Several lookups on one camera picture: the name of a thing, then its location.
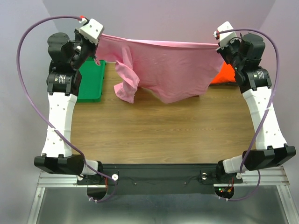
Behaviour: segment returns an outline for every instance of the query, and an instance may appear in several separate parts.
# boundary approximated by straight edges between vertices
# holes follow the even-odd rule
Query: wooden tabletop
[[[238,87],[211,86],[204,96],[164,104],[139,89],[130,104],[108,63],[99,103],[77,103],[71,141],[102,163],[212,163],[240,155],[254,134]]]

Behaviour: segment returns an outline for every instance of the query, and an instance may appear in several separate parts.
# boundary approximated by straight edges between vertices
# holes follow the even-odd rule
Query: pink cloth
[[[217,44],[130,40],[102,35],[97,60],[116,62],[123,82],[114,86],[122,100],[134,102],[137,87],[150,89],[164,103],[203,95],[220,71]]]

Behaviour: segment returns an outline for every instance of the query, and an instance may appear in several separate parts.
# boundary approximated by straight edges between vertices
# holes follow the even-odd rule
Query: purple cable
[[[19,45],[18,45],[18,49],[17,49],[17,71],[18,71],[18,75],[19,75],[19,79],[20,79],[20,83],[21,83],[21,86],[22,86],[22,89],[24,90],[24,93],[25,93],[25,96],[27,97],[28,101],[30,102],[31,106],[33,107],[33,109],[38,113],[38,115],[48,124],[48,126],[50,126],[51,128],[54,128],[55,127],[49,122],[48,119],[46,119],[43,114],[39,111],[39,109],[37,108],[37,106],[34,104],[34,102],[32,101],[31,97],[29,96],[28,92],[27,92],[27,88],[25,86],[25,83],[24,83],[24,80],[23,80],[23,77],[22,77],[22,73],[21,73],[21,67],[20,67],[20,53],[21,53],[21,48],[22,48],[22,44],[26,38],[26,36],[28,35],[28,33],[35,27],[37,27],[38,25],[46,22],[46,21],[49,21],[49,20],[55,20],[55,19],[64,19],[64,18],[70,18],[70,19],[76,19],[76,20],[81,20],[81,18],[79,16],[72,16],[72,15],[59,15],[59,16],[52,16],[52,17],[48,17],[48,18],[45,18],[43,20],[40,20],[38,22],[36,22],[35,24],[33,24],[32,26],[30,26],[26,31],[25,33],[23,34],[23,36],[21,37],[20,39],[20,42],[19,42]],[[95,170],[94,168],[92,168],[91,166],[89,166],[87,163],[86,163],[86,158],[85,158],[85,155],[84,153],[79,150],[77,147],[75,147],[73,144],[71,144],[58,130],[55,130],[56,134],[67,144],[69,145],[71,148],[73,148],[75,151],[77,151],[78,153],[80,153],[83,157],[84,157],[84,164],[90,168],[93,172],[103,176],[103,177],[106,177],[108,179],[110,179],[114,184],[115,184],[115,187],[112,191],[112,193],[106,197],[106,198],[103,198],[101,200],[94,200],[93,198],[90,198],[91,201],[94,201],[94,202],[103,202],[103,201],[106,201],[108,200],[109,198],[111,198],[114,194],[115,194],[115,191],[117,189],[117,183],[115,180],[112,179],[112,177],[110,176],[107,176],[106,174],[103,174],[97,170]]]
[[[251,32],[256,32],[256,33],[259,33],[261,35],[263,35],[264,37],[266,37],[270,42],[271,44],[273,45],[273,48],[274,48],[274,51],[275,51],[275,55],[276,55],[276,75],[275,75],[275,82],[274,82],[274,86],[273,86],[273,89],[272,89],[272,93],[270,95],[270,98],[269,98],[269,102],[267,104],[267,108],[265,110],[265,113],[263,114],[263,117],[261,119],[261,122],[260,124],[258,125],[257,129],[256,129],[256,132],[255,134],[253,135],[253,138],[251,140],[251,143],[247,149],[247,152],[245,153],[244,157],[243,157],[243,160],[241,162],[241,165],[240,165],[240,172],[242,173],[242,168],[244,166],[244,162],[249,154],[249,152],[251,151],[252,147],[253,147],[253,144],[254,142],[256,141],[256,137],[257,135],[259,134],[259,132],[261,131],[262,127],[263,127],[263,123],[264,121],[266,120],[266,117],[268,115],[268,112],[269,112],[269,107],[271,106],[272,102],[273,102],[273,98],[274,98],[274,95],[275,95],[275,92],[276,92],[276,88],[277,88],[277,84],[278,84],[278,81],[279,81],[279,67],[280,67],[280,61],[279,61],[279,53],[278,53],[278,49],[277,49],[277,46],[276,44],[274,43],[274,41],[268,36],[266,35],[264,32],[262,31],[259,31],[257,29],[248,29],[248,28],[241,28],[241,29],[231,29],[231,30],[225,30],[225,31],[221,31],[221,32],[218,32],[216,33],[217,35],[218,34],[223,34],[223,33],[228,33],[228,32],[235,32],[235,31],[251,31]],[[260,171],[258,170],[258,181],[257,181],[257,185],[256,185],[256,188],[247,196],[245,197],[241,197],[241,198],[237,198],[237,199],[229,199],[229,201],[240,201],[240,200],[243,200],[243,199],[246,199],[250,196],[252,196],[258,189],[259,185],[260,185],[260,182],[261,182],[261,173]]]

